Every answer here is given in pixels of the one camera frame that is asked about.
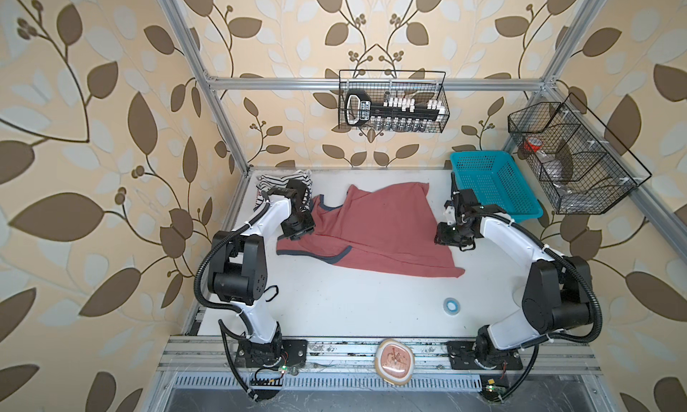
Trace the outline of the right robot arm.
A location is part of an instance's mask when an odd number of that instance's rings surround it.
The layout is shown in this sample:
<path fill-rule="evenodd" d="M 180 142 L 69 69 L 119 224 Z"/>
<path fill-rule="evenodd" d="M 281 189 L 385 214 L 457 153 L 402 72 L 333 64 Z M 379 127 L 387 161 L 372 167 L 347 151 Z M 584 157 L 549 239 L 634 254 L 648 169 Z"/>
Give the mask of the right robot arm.
<path fill-rule="evenodd" d="M 599 338 L 603 313 L 593 291 L 589 264 L 579 256 L 564 256 L 510 218 L 496 204 L 481 204 L 470 188 L 451 186 L 445 210 L 452 222 L 438 224 L 438 245 L 472 251 L 486 238 L 527 271 L 520 308 L 503 320 L 479 328 L 470 349 L 449 355 L 468 359 L 484 370 L 505 370 L 508 359 L 531 349 L 531 358 L 509 387 L 488 383 L 481 397 L 505 403 L 530 375 L 540 347 L 565 340 L 589 344 Z"/>

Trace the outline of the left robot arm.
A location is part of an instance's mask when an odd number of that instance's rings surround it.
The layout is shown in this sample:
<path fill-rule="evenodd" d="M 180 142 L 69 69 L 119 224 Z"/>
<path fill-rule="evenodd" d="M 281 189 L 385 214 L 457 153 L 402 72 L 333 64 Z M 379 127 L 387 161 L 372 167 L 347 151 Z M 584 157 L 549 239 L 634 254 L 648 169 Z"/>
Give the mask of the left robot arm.
<path fill-rule="evenodd" d="M 315 223 L 305 202 L 309 188 L 301 179 L 262 192 L 253 215 L 234 231 L 218 231 L 211 249 L 195 276 L 193 291 L 201 306 L 231 311 L 244 325 L 243 333 L 218 320 L 225 359 L 236 383 L 255 402 L 273 398 L 284 376 L 303 367 L 307 340 L 285 340 L 279 322 L 267 308 L 266 242 L 277 231 L 298 240 L 314 231 Z"/>

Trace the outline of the black white striped tank top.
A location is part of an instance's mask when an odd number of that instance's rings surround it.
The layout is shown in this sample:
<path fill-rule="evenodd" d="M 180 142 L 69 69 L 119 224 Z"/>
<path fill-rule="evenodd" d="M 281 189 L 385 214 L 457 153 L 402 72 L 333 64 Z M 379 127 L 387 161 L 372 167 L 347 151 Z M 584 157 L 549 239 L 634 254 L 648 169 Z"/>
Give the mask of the black white striped tank top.
<path fill-rule="evenodd" d="M 284 176 L 261 174 L 258 176 L 257 196 L 254 209 L 257 210 L 264 202 L 264 195 L 272 188 L 298 188 L 302 192 L 302 202 L 310 205 L 312 199 L 312 172 L 310 170 L 297 170 Z"/>

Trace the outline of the maroon tank top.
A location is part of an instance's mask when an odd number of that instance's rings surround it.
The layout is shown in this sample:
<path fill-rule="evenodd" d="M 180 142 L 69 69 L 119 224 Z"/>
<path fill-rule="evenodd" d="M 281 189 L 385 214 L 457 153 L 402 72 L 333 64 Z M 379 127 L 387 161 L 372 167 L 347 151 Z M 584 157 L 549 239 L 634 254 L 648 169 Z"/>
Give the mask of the maroon tank top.
<path fill-rule="evenodd" d="M 438 222 L 429 184 L 393 184 L 369 192 L 350 186 L 340 206 L 311 201 L 314 232 L 277 241 L 279 256 L 307 256 L 329 265 L 422 278 L 459 278 L 451 250 L 435 243 Z"/>

